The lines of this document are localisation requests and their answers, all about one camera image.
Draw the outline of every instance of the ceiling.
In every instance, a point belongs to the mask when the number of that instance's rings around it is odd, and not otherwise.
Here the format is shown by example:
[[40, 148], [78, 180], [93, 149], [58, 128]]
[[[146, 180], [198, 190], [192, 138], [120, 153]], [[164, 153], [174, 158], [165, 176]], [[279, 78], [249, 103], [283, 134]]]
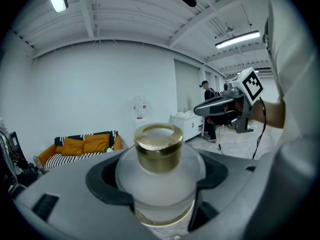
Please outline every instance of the ceiling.
[[[81, 42], [125, 40], [160, 46], [192, 57], [226, 77], [254, 67], [270, 75], [262, 43], [268, 0], [67, 0], [56, 13], [50, 0], [29, 0], [11, 25], [12, 34], [37, 58]], [[227, 33], [225, 28], [234, 31]], [[250, 31], [260, 38], [217, 49], [215, 44]]]

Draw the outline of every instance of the sofa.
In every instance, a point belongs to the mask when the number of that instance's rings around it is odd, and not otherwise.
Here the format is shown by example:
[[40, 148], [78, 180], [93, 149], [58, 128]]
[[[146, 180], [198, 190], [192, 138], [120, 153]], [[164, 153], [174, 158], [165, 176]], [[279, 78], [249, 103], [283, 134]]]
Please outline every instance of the sofa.
[[54, 144], [42, 152], [38, 158], [42, 166], [47, 169], [91, 158], [110, 151], [122, 150], [122, 138], [117, 131], [103, 131], [73, 136], [56, 137]]

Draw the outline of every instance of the striped sofa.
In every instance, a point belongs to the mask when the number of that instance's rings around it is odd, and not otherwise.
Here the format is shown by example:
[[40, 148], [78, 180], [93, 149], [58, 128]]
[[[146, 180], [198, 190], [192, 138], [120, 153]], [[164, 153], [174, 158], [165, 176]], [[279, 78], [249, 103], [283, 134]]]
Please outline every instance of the striped sofa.
[[56, 153], [57, 146], [63, 146], [65, 138], [68, 137], [74, 140], [84, 140], [85, 135], [99, 135], [99, 134], [109, 134], [110, 140], [109, 145], [113, 151], [122, 150], [122, 139], [118, 132], [113, 131], [103, 131], [103, 132], [96, 132], [96, 133], [87, 133], [81, 135], [73, 135], [73, 136], [63, 136], [63, 137], [56, 137], [54, 139], [54, 144], [51, 145], [47, 150], [39, 155], [39, 160], [42, 166], [45, 169], [53, 169], [55, 167], [61, 166], [63, 164], [75, 162], [82, 159], [91, 158], [94, 156], [98, 156], [102, 154], [102, 152], [95, 152], [95, 153], [85, 153], [82, 155], [62, 155], [61, 153]]

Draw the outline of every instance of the gold lid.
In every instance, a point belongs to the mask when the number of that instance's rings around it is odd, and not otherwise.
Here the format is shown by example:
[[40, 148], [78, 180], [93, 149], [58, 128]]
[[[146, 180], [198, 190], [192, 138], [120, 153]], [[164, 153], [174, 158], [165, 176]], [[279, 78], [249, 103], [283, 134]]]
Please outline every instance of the gold lid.
[[183, 132], [167, 123], [152, 123], [134, 133], [134, 144], [140, 165], [153, 173], [166, 173], [179, 163]]

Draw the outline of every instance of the white floor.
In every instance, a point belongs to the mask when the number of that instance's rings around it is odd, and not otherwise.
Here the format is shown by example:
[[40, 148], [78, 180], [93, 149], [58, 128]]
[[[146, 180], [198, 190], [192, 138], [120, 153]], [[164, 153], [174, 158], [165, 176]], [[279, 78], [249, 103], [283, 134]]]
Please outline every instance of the white floor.
[[[260, 136], [263, 124], [259, 122], [250, 123], [250, 127], [254, 129], [253, 132], [247, 133], [236, 133], [235, 130], [227, 127], [216, 129], [216, 143], [210, 143], [207, 141], [208, 138], [197, 136], [192, 138], [185, 143], [193, 147], [194, 149], [207, 150], [210, 152], [219, 153], [219, 131], [220, 131], [220, 145], [221, 150], [226, 156], [233, 156], [238, 158], [252, 159], [252, 156], [257, 147], [257, 138]], [[259, 147], [257, 149], [255, 159], [260, 157], [267, 152], [271, 152], [275, 148], [275, 143], [271, 137], [271, 128], [266, 127], [264, 134], [261, 138]], [[159, 239], [173, 239], [175, 235], [183, 236], [188, 234], [188, 224], [191, 218], [191, 212], [179, 223], [159, 228], [150, 228], [151, 232], [154, 233]]]

